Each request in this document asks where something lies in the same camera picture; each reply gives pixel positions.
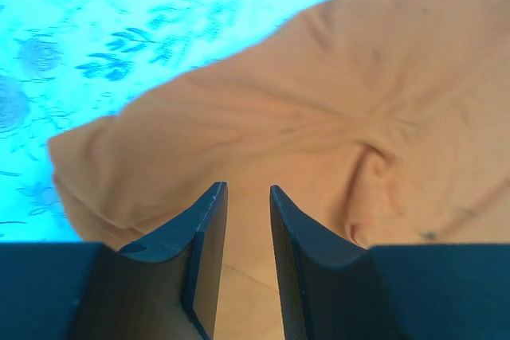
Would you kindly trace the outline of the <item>orange t shirt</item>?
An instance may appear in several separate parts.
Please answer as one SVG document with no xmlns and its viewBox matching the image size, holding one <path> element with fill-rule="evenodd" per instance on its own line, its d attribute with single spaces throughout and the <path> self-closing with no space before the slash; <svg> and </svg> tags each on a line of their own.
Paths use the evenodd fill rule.
<svg viewBox="0 0 510 340">
<path fill-rule="evenodd" d="M 49 140 L 84 240 L 118 249 L 229 187 L 219 339 L 281 339 L 269 189 L 377 244 L 509 239 L 509 0 L 327 0 Z"/>
</svg>

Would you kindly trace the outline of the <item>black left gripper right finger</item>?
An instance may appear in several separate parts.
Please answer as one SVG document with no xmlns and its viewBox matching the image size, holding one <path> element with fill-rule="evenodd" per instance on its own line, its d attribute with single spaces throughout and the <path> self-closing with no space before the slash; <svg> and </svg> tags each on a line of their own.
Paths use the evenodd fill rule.
<svg viewBox="0 0 510 340">
<path fill-rule="evenodd" d="M 506 339 L 506 244 L 363 249 L 278 186 L 270 221 L 287 339 Z"/>
</svg>

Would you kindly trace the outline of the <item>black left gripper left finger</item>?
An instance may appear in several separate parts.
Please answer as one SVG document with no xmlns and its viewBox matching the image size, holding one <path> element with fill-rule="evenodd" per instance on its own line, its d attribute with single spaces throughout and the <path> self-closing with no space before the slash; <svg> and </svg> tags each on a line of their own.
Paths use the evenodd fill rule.
<svg viewBox="0 0 510 340">
<path fill-rule="evenodd" d="M 4 243 L 4 339 L 211 339 L 228 189 L 113 251 L 99 243 Z"/>
</svg>

